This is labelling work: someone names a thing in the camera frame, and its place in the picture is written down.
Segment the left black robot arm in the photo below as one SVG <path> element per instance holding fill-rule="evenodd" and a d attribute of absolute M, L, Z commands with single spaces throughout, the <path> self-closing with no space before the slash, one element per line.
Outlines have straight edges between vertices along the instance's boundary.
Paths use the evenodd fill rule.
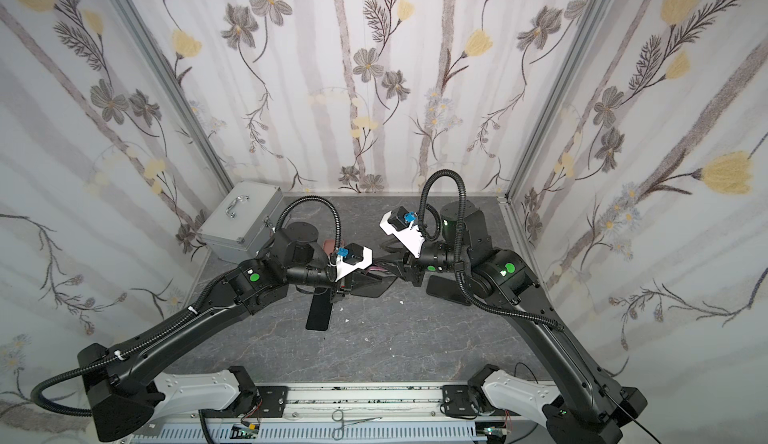
<path fill-rule="evenodd" d="M 336 296 L 350 275 L 372 265 L 373 252 L 352 243 L 327 255 L 317 239 L 317 229 L 308 223 L 278 230 L 256 257 L 210 282 L 187 310 L 111 348 L 84 349 L 80 362 L 105 366 L 83 377 L 98 439 L 116 441 L 147 424 L 171 399 L 155 381 L 168 366 L 285 298 L 291 286 L 315 289 L 306 327 L 327 330 Z"/>

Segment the phone with black screen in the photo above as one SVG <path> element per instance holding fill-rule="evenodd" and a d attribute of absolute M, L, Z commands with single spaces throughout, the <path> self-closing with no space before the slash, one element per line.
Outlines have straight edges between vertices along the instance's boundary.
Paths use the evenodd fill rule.
<path fill-rule="evenodd" d="M 305 329 L 325 332 L 329 328 L 333 310 L 333 297 L 329 292 L 314 295 L 310 304 Z"/>

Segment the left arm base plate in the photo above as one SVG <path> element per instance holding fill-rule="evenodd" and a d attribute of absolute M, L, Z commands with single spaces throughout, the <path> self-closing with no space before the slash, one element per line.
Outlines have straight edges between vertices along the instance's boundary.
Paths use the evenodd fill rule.
<path fill-rule="evenodd" d="M 261 386 L 251 408 L 245 414 L 246 420 L 282 418 L 287 404 L 287 386 Z"/>

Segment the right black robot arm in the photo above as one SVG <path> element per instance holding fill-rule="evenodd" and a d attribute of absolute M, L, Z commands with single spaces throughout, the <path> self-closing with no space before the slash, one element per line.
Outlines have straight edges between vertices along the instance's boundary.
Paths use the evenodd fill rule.
<path fill-rule="evenodd" d="M 446 300 L 479 303 L 504 318 L 552 379 L 539 384 L 488 365 L 470 380 L 481 408 L 509 411 L 545 428 L 557 443 L 618 443 L 623 426 L 647 406 L 642 392 L 618 383 L 579 343 L 551 305 L 533 269 L 516 252 L 494 246 L 483 212 L 452 202 L 436 216 L 428 241 L 416 214 L 399 207 L 381 229 L 404 248 L 398 276 L 419 284 L 425 275 Z"/>

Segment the pink phone case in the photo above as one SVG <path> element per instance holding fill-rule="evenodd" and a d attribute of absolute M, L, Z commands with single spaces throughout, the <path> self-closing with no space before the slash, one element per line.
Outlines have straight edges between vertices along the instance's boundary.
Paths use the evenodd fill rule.
<path fill-rule="evenodd" d="M 331 255 L 336 252 L 338 249 L 338 246 L 336 245 L 335 241 L 333 239 L 327 239 L 324 241 L 323 250 L 327 255 Z"/>

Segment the black phone case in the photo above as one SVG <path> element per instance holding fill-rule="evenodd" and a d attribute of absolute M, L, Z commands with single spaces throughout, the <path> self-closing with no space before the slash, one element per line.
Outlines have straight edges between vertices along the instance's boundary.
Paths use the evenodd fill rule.
<path fill-rule="evenodd" d="M 407 251 L 390 253 L 374 258 L 368 270 L 385 273 L 400 280 L 410 281 L 413 270 L 411 261 L 412 256 Z"/>

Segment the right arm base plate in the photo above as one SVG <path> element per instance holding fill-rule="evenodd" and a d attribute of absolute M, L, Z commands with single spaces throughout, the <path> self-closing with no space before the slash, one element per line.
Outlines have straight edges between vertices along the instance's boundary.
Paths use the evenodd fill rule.
<path fill-rule="evenodd" d="M 440 411 L 443 415 L 465 420 L 475 419 L 479 416 L 468 385 L 447 384 L 441 388 L 441 391 Z"/>

